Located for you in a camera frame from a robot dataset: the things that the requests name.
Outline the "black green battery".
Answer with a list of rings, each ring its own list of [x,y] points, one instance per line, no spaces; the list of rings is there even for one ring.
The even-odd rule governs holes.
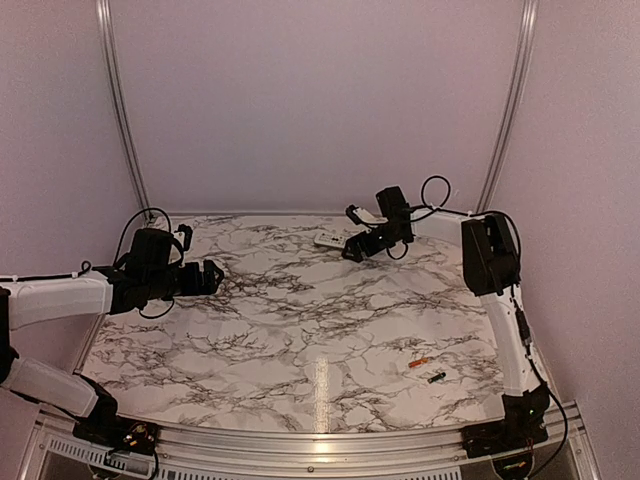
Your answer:
[[[428,379],[428,383],[429,384],[433,384],[435,382],[439,382],[442,381],[443,379],[446,378],[446,373],[445,372],[439,372],[438,374],[432,376],[431,378]]]

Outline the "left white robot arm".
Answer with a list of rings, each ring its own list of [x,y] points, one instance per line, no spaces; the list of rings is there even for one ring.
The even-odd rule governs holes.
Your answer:
[[[107,266],[84,263],[78,272],[52,276],[8,277],[1,281],[1,387],[54,406],[86,426],[106,445],[125,438],[126,423],[116,400],[81,375],[23,358],[10,343],[20,328],[77,316],[114,316],[141,312],[149,302],[217,292],[223,271],[211,260],[188,262],[192,230],[137,230],[128,252]]]

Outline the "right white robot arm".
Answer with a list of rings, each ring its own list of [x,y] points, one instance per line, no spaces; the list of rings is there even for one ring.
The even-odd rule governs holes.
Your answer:
[[[408,247],[423,221],[444,226],[460,245],[463,280],[486,310],[497,342],[504,419],[496,425],[495,438],[506,448],[519,446],[541,429],[550,393],[533,356],[521,298],[521,244],[513,221],[500,211],[460,212],[448,209],[445,202],[412,206],[398,186],[379,191],[376,200],[379,217],[355,205],[345,209],[351,222],[366,230],[346,241],[342,257],[360,263],[398,243]]]

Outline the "grey remote control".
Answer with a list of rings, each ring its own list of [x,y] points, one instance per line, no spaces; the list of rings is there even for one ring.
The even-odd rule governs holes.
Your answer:
[[[327,247],[342,250],[346,246],[347,238],[341,235],[329,232],[319,232],[314,237],[314,244],[321,247]]]

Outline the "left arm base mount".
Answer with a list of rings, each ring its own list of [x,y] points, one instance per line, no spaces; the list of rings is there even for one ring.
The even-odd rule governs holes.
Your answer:
[[[153,422],[115,417],[106,420],[82,419],[74,427],[75,438],[108,447],[110,450],[152,456],[159,425]]]

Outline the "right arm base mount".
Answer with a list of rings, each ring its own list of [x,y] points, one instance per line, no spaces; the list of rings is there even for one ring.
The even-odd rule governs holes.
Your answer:
[[[461,429],[462,445],[468,458],[506,453],[543,443],[549,436],[543,424],[510,430],[505,420],[469,425]]]

